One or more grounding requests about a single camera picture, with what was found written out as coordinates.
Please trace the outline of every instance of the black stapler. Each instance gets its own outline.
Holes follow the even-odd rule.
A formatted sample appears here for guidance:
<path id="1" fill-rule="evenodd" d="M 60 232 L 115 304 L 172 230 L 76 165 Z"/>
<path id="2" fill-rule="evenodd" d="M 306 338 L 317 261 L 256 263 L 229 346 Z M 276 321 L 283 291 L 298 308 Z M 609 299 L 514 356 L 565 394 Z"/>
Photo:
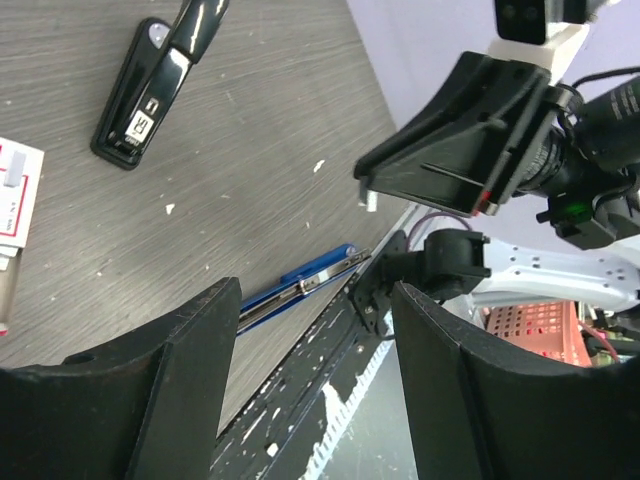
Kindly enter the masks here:
<path id="1" fill-rule="evenodd" d="M 228 4 L 185 0 L 173 27 L 158 18 L 140 23 L 91 140 L 93 153 L 126 170 L 138 166 Z"/>

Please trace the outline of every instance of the lavender wall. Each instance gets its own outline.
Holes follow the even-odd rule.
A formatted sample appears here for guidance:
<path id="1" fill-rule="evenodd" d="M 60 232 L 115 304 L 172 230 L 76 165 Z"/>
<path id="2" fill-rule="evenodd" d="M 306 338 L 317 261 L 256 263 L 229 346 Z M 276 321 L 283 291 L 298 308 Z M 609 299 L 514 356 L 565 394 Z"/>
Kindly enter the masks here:
<path id="1" fill-rule="evenodd" d="M 397 126 L 433 96 L 464 50 L 484 52 L 496 38 L 492 0 L 347 0 Z M 604 9 L 566 81 L 599 70 L 640 64 L 640 8 L 623 0 Z M 586 85 L 587 98 L 616 84 Z M 558 240 L 535 214 L 546 202 L 515 199 L 496 217 L 477 217 L 474 227 L 523 246 L 576 252 Z"/>

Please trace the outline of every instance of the green led light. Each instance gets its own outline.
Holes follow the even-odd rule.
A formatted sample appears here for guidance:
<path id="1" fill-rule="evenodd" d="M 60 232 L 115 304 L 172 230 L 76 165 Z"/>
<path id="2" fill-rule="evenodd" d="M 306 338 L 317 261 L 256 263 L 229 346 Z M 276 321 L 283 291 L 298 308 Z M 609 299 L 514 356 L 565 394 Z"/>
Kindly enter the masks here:
<path id="1" fill-rule="evenodd" d="M 578 216 L 583 215 L 589 211 L 589 206 L 584 203 L 572 203 L 564 209 L 568 215 Z"/>

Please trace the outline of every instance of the black cable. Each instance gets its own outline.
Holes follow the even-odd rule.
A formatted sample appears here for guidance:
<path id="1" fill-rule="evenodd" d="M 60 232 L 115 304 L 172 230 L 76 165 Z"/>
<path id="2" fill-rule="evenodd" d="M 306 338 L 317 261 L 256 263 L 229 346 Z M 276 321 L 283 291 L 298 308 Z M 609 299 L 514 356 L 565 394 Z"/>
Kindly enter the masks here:
<path id="1" fill-rule="evenodd" d="M 595 328 L 599 328 L 600 330 L 608 330 L 609 323 L 607 322 L 607 317 L 604 315 L 604 311 L 600 308 L 594 308 L 593 311 L 596 314 L 596 318 L 592 318 L 593 326 Z"/>
<path id="2" fill-rule="evenodd" d="M 637 73 L 640 73 L 640 66 L 618 68 L 616 70 L 607 70 L 606 72 L 594 73 L 593 75 L 587 75 L 586 77 L 582 77 L 576 82 L 574 82 L 571 86 L 573 88 L 578 88 L 580 85 L 583 85 L 585 83 L 595 82 L 597 80 L 604 80 L 605 78 L 620 77 L 622 75 L 635 75 Z"/>

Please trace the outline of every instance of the stapler label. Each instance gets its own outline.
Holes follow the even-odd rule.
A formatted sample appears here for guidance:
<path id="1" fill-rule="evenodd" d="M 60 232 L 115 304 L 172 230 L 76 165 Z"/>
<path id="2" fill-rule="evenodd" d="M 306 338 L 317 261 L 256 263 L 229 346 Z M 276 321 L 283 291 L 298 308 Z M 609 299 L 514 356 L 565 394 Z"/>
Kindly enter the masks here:
<path id="1" fill-rule="evenodd" d="M 136 142 L 143 143 L 151 131 L 154 121 L 142 110 L 138 110 L 127 127 L 125 135 Z"/>

